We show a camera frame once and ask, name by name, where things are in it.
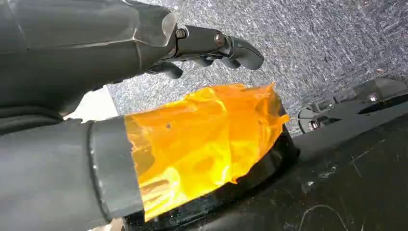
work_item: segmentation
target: scratch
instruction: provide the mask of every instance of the scratch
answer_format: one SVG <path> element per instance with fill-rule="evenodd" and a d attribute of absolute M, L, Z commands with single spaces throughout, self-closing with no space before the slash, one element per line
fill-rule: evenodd
<path fill-rule="evenodd" d="M 296 227 L 293 224 L 289 224 L 288 222 L 285 221 L 285 224 L 283 225 L 283 229 L 287 230 L 289 228 L 291 228 L 291 230 L 295 230 Z"/>
<path fill-rule="evenodd" d="M 360 173 L 360 171 L 359 171 L 358 168 L 357 168 L 356 161 L 354 160 L 353 155 L 350 155 L 350 156 L 351 156 L 351 162 L 353 163 L 354 168 L 356 169 L 358 175 L 362 178 L 361 173 Z"/>
<path fill-rule="evenodd" d="M 127 2 L 127 0 L 122 0 L 122 2 L 123 2 L 124 4 L 126 4 L 126 5 L 133 6 L 133 4 L 132 4 L 132 3 Z"/>
<path fill-rule="evenodd" d="M 375 145 L 373 145 L 371 148 L 369 148 L 368 150 L 366 150 L 365 152 L 363 152 L 361 155 L 357 156 L 356 159 L 354 159 L 354 161 L 357 161 L 358 159 L 362 158 L 363 156 L 365 156 L 367 153 L 369 153 L 371 150 L 374 149 L 375 146 L 377 146 L 378 144 L 384 142 L 385 139 L 381 140 L 380 142 L 376 143 Z"/>
<path fill-rule="evenodd" d="M 341 203 L 342 206 L 343 206 L 344 213 L 345 213 L 345 215 L 346 215 L 346 222 L 348 223 L 348 222 L 349 222 L 348 212 L 347 212 L 347 209 L 346 209 L 346 207 L 345 207 L 344 200 L 343 200 L 343 198 L 342 198 L 341 196 L 340 196 L 340 203 Z"/>
<path fill-rule="evenodd" d="M 322 178 L 322 179 L 327 179 L 327 178 L 329 178 L 329 176 L 331 174 L 334 174 L 335 172 L 336 172 L 336 166 L 332 166 L 331 169 L 328 172 L 320 173 L 319 177 Z"/>
<path fill-rule="evenodd" d="M 287 193 L 292 197 L 292 199 L 294 199 L 294 196 L 293 196 L 293 194 L 291 193 L 291 191 L 289 191 L 289 190 L 287 190 L 287 189 L 284 189 L 284 191 L 287 192 Z"/>
<path fill-rule="evenodd" d="M 330 207 L 330 206 L 328 206 L 328 205 L 315 205 L 315 206 L 312 206 L 312 207 L 310 207 L 309 209 L 307 209 L 307 210 L 304 212 L 304 214 L 303 214 L 303 216 L 302 216 L 302 219 L 300 220 L 299 229 L 298 229 L 297 231 L 301 231 L 301 230 L 302 230 L 303 222 L 305 221 L 306 215 L 307 215 L 309 212 L 315 210 L 316 208 L 328 208 L 328 209 L 330 209 L 331 211 L 333 211 L 334 213 L 336 213 L 336 215 L 339 217 L 339 219 L 340 219 L 340 221 L 341 221 L 341 223 L 342 223 L 344 229 L 345 229 L 346 231 L 349 231 L 348 228 L 346 227 L 346 225 L 345 225 L 345 223 L 344 223 L 342 217 L 340 216 L 340 214 L 339 214 L 334 208 L 332 208 L 332 207 Z"/>
<path fill-rule="evenodd" d="M 326 160 L 326 168 L 329 168 L 330 164 L 332 163 L 331 160 Z"/>

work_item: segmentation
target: black mechanical part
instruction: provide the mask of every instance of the black mechanical part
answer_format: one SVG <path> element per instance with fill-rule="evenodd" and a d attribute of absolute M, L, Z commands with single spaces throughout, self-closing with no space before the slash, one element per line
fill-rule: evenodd
<path fill-rule="evenodd" d="M 174 55 L 160 60 L 147 73 L 166 72 L 158 71 L 161 70 L 160 65 L 174 61 L 193 60 L 198 65 L 206 67 L 210 66 L 214 60 L 220 59 L 229 68 L 236 69 L 242 65 L 251 70 L 259 69 L 264 62 L 263 55 L 249 42 L 225 36 L 218 30 L 185 26 L 175 30 L 174 34 L 177 38 Z M 174 72 L 180 73 L 179 70 L 168 71 L 172 78 L 175 77 Z"/>
<path fill-rule="evenodd" d="M 0 230 L 86 230 L 143 211 L 122 117 L 5 134 L 0 153 Z"/>
<path fill-rule="evenodd" d="M 378 78 L 335 94 L 333 98 L 312 103 L 298 114 L 299 127 L 309 133 L 356 114 L 372 113 L 403 103 L 408 85 L 401 81 Z"/>
<path fill-rule="evenodd" d="M 311 153 L 315 153 L 317 150 L 335 146 L 372 128 L 407 114 L 408 102 L 397 100 L 399 102 L 398 104 L 373 113 L 359 114 L 360 110 L 357 105 L 354 108 L 349 107 L 351 110 L 349 116 L 329 126 L 322 127 L 317 131 L 310 132 L 307 135 L 296 137 L 296 145 L 302 150 L 302 154 L 307 156 Z"/>
<path fill-rule="evenodd" d="M 185 26 L 187 36 L 177 40 L 176 58 L 198 57 L 217 51 L 222 45 L 215 41 L 215 37 L 223 36 L 219 30 L 197 26 Z"/>
<path fill-rule="evenodd" d="M 229 50 L 229 52 L 227 53 L 227 57 L 223 59 L 224 62 L 236 60 L 243 67 L 250 70 L 261 68 L 265 58 L 252 44 L 241 38 L 234 37 L 226 37 L 226 41 L 226 44 L 228 44 L 226 49 Z"/>

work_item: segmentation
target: robotic hand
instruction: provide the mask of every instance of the robotic hand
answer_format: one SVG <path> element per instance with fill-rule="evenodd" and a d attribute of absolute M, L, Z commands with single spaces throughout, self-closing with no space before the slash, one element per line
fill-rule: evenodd
<path fill-rule="evenodd" d="M 21 0 L 0 5 L 0 107 L 36 105 L 62 115 L 82 96 L 143 73 L 182 71 L 173 61 L 258 69 L 245 40 L 177 28 L 168 9 L 132 0 Z"/>
<path fill-rule="evenodd" d="M 236 69 L 241 65 L 257 70 L 264 62 L 262 54 L 249 42 L 220 31 L 196 26 L 185 26 L 174 32 L 176 48 L 169 57 L 156 62 L 149 74 L 167 73 L 171 78 L 181 77 L 182 70 L 171 62 L 193 60 L 200 66 L 210 66 L 219 59 L 226 66 Z"/>
<path fill-rule="evenodd" d="M 177 28 L 169 10 L 137 1 L 0 2 L 0 230 L 86 230 L 143 213 L 123 116 L 62 119 L 86 92 L 143 73 L 178 78 L 173 61 L 264 61 L 245 40 Z"/>

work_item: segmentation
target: white surface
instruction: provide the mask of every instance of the white surface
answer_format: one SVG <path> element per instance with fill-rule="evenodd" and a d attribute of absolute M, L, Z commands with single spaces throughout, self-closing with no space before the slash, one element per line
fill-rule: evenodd
<path fill-rule="evenodd" d="M 82 122 L 88 120 L 104 120 L 118 116 L 112 97 L 106 86 L 90 91 L 85 94 L 78 108 L 65 117 L 73 119 L 82 119 Z"/>

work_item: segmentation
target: robotic finger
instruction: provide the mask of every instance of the robotic finger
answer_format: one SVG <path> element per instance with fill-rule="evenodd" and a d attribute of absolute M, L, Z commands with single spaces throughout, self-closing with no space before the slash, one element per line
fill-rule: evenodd
<path fill-rule="evenodd" d="M 156 62 L 147 73 L 167 73 L 171 78 L 179 78 L 183 72 L 174 64 L 170 64 L 171 62 L 194 61 L 207 67 L 216 59 L 232 69 L 242 65 L 257 70 L 265 59 L 248 41 L 224 35 L 215 29 L 185 26 L 175 30 L 174 34 L 176 48 L 167 57 Z"/>

